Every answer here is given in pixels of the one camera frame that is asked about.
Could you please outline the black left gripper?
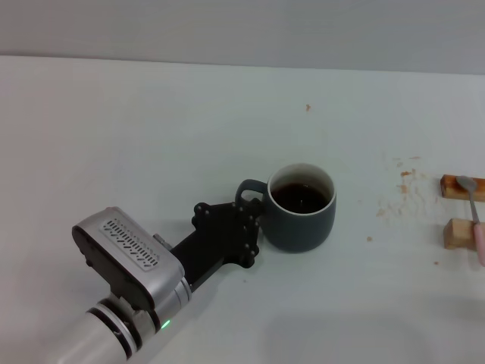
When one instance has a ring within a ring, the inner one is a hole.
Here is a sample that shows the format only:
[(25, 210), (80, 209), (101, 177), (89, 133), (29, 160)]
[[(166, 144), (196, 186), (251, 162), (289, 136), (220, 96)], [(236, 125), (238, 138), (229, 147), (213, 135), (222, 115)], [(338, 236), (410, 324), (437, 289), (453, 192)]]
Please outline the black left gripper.
[(195, 231), (171, 249), (184, 268), (192, 292), (223, 265), (254, 265), (259, 253), (257, 218), (263, 213), (263, 203), (257, 198), (218, 205), (201, 202), (195, 206)]

